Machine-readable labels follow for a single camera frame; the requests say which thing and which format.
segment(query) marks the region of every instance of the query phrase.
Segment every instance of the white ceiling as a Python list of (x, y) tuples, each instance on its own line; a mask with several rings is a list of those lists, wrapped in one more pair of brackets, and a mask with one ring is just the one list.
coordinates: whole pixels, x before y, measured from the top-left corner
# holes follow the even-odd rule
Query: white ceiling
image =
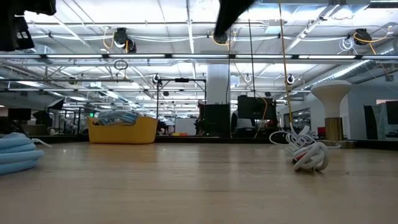
[[(206, 38), (207, 32), (211, 33), (214, 29), (214, 24), (195, 25), (199, 22), (215, 22), (219, 0), (190, 0), (190, 18), (194, 25), (192, 25), (192, 34), (194, 37), (193, 46), (195, 53), (228, 53), (225, 46), (214, 44), (211, 38)], [(102, 37), (106, 28), (107, 35), (117, 27), (127, 27), (129, 35), (145, 36), (145, 37), (188, 37), (188, 26), (185, 24), (179, 25), (165, 25), (161, 23), (168, 22), (187, 22), (187, 2), (186, 0), (58, 0), (56, 17), (66, 23), (69, 28), (81, 38), (87, 37)], [(295, 37), (308, 24), (309, 21), (317, 18), (319, 13), (325, 7), (317, 7), (314, 11), (296, 10), (294, 14), (284, 14), (284, 19), (287, 21), (284, 24), (284, 35), (287, 37)], [(251, 27), (252, 37), (258, 39), (261, 37), (275, 36), (280, 32), (278, 12), (270, 10), (252, 10), (249, 18), (253, 26)], [(243, 14), (240, 17), (240, 22), (247, 22), (248, 15)], [(396, 22), (398, 18), (398, 10), (393, 9), (368, 9), (357, 12), (353, 17), (335, 18), (323, 21), (313, 31), (311, 31), (306, 39), (311, 38), (332, 38), (344, 37), (348, 33), (353, 33), (357, 28), (367, 28), (368, 32), (374, 38), (384, 37), (385, 32), (380, 27), (385, 26), (389, 22)], [(25, 19), (29, 23), (29, 29), (33, 37), (38, 37), (43, 34), (48, 35), (62, 35), (64, 37), (73, 37), (69, 31), (60, 26), (58, 20), (52, 16), (43, 14), (35, 14), (31, 12), (25, 13)], [(128, 23), (145, 23), (158, 22), (156, 25), (134, 25)], [(259, 25), (260, 22), (269, 24), (269, 26)], [(125, 23), (123, 26), (104, 26), (103, 24)], [(233, 31), (237, 33), (237, 38), (250, 37), (249, 26), (235, 25)], [(390, 30), (392, 35), (398, 32), (398, 26), (393, 26)], [(393, 36), (386, 40), (375, 43), (377, 47), (388, 41)], [(101, 49), (104, 49), (102, 40), (87, 40), (88, 45), (83, 44), (79, 40), (66, 40), (60, 38), (38, 38), (34, 39), (37, 45), (46, 45), (53, 49), (57, 54), (90, 54), (98, 53), (104, 54)], [(149, 42), (144, 40), (135, 40), (137, 45), (137, 53), (185, 53), (190, 54), (190, 41), (184, 40), (181, 42)], [(292, 40), (285, 40), (285, 45), (289, 45)], [(289, 54), (337, 54), (341, 51), (339, 48), (340, 40), (331, 40), (324, 42), (299, 42)], [(282, 51), (282, 41), (280, 39), (257, 40), (252, 42), (254, 54), (280, 54)], [(359, 54), (365, 54), (370, 51), (369, 46), (355, 46)], [(114, 47), (109, 50), (111, 53), (121, 53), (121, 49)], [(249, 41), (236, 41), (231, 44), (231, 51), (235, 54), (250, 54), (251, 44)], [(251, 64), (238, 63), (239, 70), (242, 73), (252, 73)], [(254, 74), (259, 75), (263, 68), (267, 66), (266, 63), (255, 63)], [(301, 76), (300, 82), (308, 82), (317, 76), (325, 73), (329, 69), (338, 66), (338, 64), (287, 64), (287, 72)], [(43, 68), (29, 67), (29, 69), (43, 73)], [(78, 74), (84, 72), (86, 77), (103, 77), (107, 76), (104, 67), (68, 67), (64, 72), (69, 74)], [(192, 77), (191, 63), (178, 63), (173, 66), (139, 66), (137, 67), (141, 73), (148, 76), (158, 73), (165, 77)], [(207, 66), (204, 62), (196, 64), (196, 72), (198, 78), (202, 73), (206, 74)], [(237, 69), (231, 64), (232, 74), (237, 74)], [(284, 85), (283, 78), (277, 78), (284, 74), (284, 67), (281, 63), (276, 63), (268, 66), (261, 78), (256, 79), (256, 87), (258, 88), (280, 88)], [(138, 84), (145, 85), (138, 74), (128, 69), (126, 72), (128, 77), (132, 77)], [(110, 87), (120, 86), (125, 84), (112, 84)], [(172, 87), (182, 87), (181, 84), (170, 84)], [(194, 84), (184, 84), (186, 88), (194, 87)], [(241, 87), (245, 88), (244, 82), (241, 80)]]

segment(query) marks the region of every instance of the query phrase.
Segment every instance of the yellow basket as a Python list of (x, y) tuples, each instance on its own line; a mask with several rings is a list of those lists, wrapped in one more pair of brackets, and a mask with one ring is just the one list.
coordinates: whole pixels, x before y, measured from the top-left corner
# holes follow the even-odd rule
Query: yellow basket
[(95, 126), (95, 118), (87, 119), (91, 143), (149, 144), (155, 141), (157, 120), (139, 117), (134, 126)]

